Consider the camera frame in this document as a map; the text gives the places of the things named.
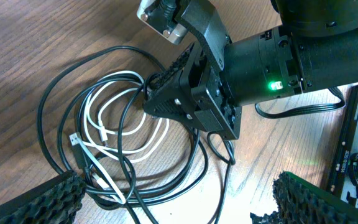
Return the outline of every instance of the robotic hand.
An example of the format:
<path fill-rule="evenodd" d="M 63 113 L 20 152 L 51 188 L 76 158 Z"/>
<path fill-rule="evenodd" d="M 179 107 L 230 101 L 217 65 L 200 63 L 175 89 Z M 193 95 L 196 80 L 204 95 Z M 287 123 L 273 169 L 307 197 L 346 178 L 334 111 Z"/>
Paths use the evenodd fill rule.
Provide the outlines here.
<path fill-rule="evenodd" d="M 358 82 L 358 1 L 272 0 L 283 25 L 232 43 L 207 0 L 143 0 L 138 17 L 174 44 L 198 39 L 170 69 L 148 79 L 144 110 L 154 116 L 239 138 L 241 107 L 282 118 L 342 108 L 336 86 Z M 267 114 L 257 103 L 329 88 L 338 104 Z"/>

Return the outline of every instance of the green light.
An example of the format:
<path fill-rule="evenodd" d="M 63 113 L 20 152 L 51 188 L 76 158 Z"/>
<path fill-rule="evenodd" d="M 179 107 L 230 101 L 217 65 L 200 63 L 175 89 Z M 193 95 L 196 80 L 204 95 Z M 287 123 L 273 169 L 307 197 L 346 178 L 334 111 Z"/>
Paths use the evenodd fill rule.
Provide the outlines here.
<path fill-rule="evenodd" d="M 283 88 L 283 83 L 281 81 L 272 81 L 268 84 L 268 88 L 273 91 L 281 90 Z"/>

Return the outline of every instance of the wood grain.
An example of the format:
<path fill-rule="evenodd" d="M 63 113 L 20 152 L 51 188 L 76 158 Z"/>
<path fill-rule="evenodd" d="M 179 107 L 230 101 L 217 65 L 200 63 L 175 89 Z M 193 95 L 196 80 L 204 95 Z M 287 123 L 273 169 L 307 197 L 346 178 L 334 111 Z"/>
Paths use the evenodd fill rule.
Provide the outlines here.
<path fill-rule="evenodd" d="M 269 0 L 212 2 L 234 41 L 280 24 Z M 138 20 L 135 14 L 138 5 L 139 1 L 125 0 L 0 0 L 0 204 L 56 176 L 40 151 L 35 127 L 40 97 L 53 77 L 73 62 L 114 45 L 140 47 L 168 66 L 195 40 L 188 35 L 178 46 L 163 40 Z M 54 158 L 58 159 L 56 128 L 68 102 L 98 77 L 125 68 L 144 77 L 157 70 L 142 56 L 123 50 L 82 66 L 52 91 L 44 110 L 44 131 Z M 124 85 L 116 85 L 105 95 L 121 88 Z M 127 97 L 104 114 L 109 127 L 117 127 L 118 117 L 112 115 L 121 113 Z M 325 101 L 334 98 L 328 91 L 319 91 L 262 106 L 274 112 Z M 129 113 L 126 125 L 133 128 L 142 114 L 140 100 Z M 324 185 L 342 116 L 342 111 L 336 111 L 268 120 L 257 116 L 253 106 L 244 107 L 241 138 L 234 143 L 237 164 L 232 170 L 221 223 L 249 223 L 249 212 L 263 215 L 276 210 L 272 184 L 283 170 L 315 185 Z M 156 121 L 147 118 L 147 124 L 140 134 L 124 138 L 125 148 L 145 142 Z M 163 146 L 150 159 L 135 165 L 139 185 L 162 185 L 183 167 L 190 145 L 188 135 L 180 124 L 171 121 L 170 126 Z M 72 132 L 71 116 L 65 128 L 64 146 L 68 146 L 67 136 Z M 214 142 L 222 146 L 218 138 Z M 102 163 L 113 176 L 123 179 L 116 162 Z M 172 202 L 151 207 L 156 219 L 160 223 L 207 223 L 218 204 L 225 167 L 209 153 L 209 169 L 202 182 Z M 202 168 L 199 152 L 186 183 L 196 178 Z M 149 222 L 143 211 L 136 212 L 142 223 Z M 124 209 L 104 211 L 86 196 L 76 222 L 132 223 L 132 220 Z"/>

